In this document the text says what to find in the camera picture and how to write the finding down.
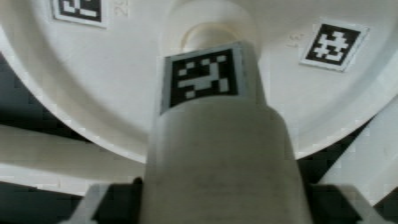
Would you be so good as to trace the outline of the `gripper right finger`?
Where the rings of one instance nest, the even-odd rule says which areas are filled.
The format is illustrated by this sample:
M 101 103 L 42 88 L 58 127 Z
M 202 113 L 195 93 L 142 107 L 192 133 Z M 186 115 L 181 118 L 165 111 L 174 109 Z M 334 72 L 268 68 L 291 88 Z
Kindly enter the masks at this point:
M 393 224 L 352 186 L 309 184 L 305 196 L 314 224 Z

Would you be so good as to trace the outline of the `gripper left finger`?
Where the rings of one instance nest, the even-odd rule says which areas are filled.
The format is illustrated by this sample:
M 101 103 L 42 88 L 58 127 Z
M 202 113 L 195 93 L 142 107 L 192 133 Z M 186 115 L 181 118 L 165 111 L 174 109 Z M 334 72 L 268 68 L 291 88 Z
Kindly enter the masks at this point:
M 142 178 L 90 186 L 74 212 L 58 224 L 138 224 Z

